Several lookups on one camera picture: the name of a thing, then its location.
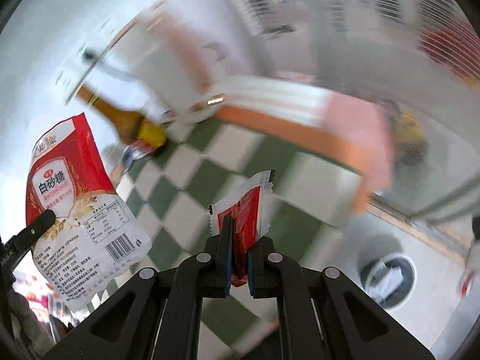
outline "colorful package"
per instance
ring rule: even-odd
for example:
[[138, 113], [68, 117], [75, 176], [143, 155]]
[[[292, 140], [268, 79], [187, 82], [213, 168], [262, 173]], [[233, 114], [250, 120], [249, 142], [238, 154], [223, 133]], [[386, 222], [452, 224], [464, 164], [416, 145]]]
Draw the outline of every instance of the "colorful package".
[[235, 219], [233, 234], [232, 285], [247, 283], [247, 251], [268, 232], [272, 174], [266, 170], [252, 176], [220, 202], [210, 206], [212, 235], [220, 234], [223, 218]]
[[33, 260], [72, 311], [151, 248], [105, 172], [85, 114], [58, 123], [35, 144], [27, 224], [46, 209], [57, 220], [33, 247]]

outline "checkered tablecloth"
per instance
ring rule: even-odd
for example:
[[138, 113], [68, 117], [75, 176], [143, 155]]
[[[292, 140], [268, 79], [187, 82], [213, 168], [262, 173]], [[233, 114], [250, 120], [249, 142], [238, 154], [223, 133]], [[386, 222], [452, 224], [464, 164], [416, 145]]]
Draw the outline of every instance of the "checkered tablecloth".
[[[360, 176], [341, 164], [285, 140], [209, 119], [175, 123], [155, 159], [135, 161], [117, 191], [152, 237], [148, 257], [131, 267], [178, 266], [203, 250], [210, 236], [208, 206], [257, 172], [274, 169], [273, 217], [268, 236], [275, 249], [321, 270], [342, 239]], [[112, 281], [90, 308], [112, 294], [131, 273]], [[204, 299], [199, 359], [234, 358], [277, 325], [276, 301], [253, 299], [248, 286], [227, 299]]]

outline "small red sachet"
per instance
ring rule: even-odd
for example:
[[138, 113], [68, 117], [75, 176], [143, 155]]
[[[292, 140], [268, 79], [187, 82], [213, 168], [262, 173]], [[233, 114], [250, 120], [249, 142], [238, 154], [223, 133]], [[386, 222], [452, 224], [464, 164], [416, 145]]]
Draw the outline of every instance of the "small red sachet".
[[212, 235], [220, 234], [225, 216], [235, 220], [232, 248], [232, 285], [235, 287], [247, 283], [247, 251], [270, 227], [271, 174], [270, 170], [257, 173], [210, 206]]

